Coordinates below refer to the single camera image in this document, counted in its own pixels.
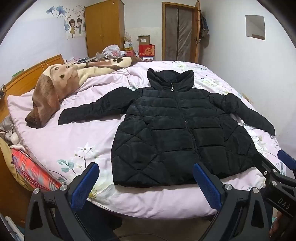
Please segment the person right hand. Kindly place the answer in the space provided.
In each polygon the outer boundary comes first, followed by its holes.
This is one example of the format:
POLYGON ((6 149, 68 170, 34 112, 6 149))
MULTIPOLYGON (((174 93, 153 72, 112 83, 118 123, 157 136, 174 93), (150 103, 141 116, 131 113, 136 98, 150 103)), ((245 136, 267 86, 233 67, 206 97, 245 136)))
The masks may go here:
POLYGON ((295 239, 295 218, 286 217, 277 212, 276 219, 269 231, 269 240, 296 241, 295 239))

